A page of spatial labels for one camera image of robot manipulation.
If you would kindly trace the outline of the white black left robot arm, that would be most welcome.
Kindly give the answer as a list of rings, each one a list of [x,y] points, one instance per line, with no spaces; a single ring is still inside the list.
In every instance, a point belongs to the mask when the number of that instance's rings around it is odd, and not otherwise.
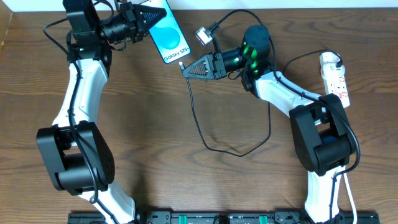
[[[70,79],[59,114],[36,141],[53,186],[94,205],[105,223],[145,223],[135,200],[115,181],[113,154],[97,127],[103,88],[115,51],[141,41],[167,11],[112,2],[101,19],[92,0],[64,0],[71,29],[61,47]]]

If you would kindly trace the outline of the blue Galaxy smartphone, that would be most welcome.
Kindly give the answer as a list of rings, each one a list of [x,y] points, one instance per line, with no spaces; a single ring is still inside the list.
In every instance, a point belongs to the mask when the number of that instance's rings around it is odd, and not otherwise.
[[[148,0],[142,5],[164,8],[166,11],[166,16],[149,31],[164,63],[172,63],[189,55],[191,49],[167,0]]]

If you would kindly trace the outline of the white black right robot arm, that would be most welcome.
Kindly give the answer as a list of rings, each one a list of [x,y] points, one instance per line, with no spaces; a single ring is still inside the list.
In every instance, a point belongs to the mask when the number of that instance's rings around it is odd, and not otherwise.
[[[215,49],[182,67],[183,77],[219,80],[238,71],[246,91],[287,115],[295,153],[308,174],[305,221],[336,223],[340,180],[358,166],[361,157],[340,97],[321,96],[286,79],[277,69],[274,43],[264,25],[247,28],[241,45],[228,50],[220,49],[217,28],[213,24],[197,30],[198,40],[203,45],[212,43]]]

